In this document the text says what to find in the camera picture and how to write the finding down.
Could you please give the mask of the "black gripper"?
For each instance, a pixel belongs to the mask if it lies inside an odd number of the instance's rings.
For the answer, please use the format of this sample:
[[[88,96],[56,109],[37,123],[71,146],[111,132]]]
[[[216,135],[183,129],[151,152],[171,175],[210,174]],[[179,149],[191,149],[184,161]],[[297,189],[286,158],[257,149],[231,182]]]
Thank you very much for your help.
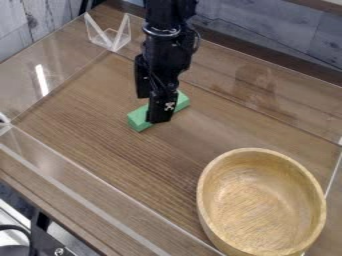
[[[135,57],[136,95],[139,98],[150,97],[146,119],[156,124],[172,118],[178,104],[179,76],[190,69],[200,35],[188,25],[164,31],[144,26],[143,32],[146,40],[142,54]]]

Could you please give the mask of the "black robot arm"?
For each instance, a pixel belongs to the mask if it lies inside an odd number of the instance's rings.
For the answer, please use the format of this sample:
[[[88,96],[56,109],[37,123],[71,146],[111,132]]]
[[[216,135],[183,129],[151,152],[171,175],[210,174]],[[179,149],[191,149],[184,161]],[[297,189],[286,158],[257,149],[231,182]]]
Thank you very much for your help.
[[[179,76],[190,69],[200,35],[188,24],[198,0],[143,0],[146,39],[135,57],[139,98],[148,99],[146,121],[168,122],[178,105]]]

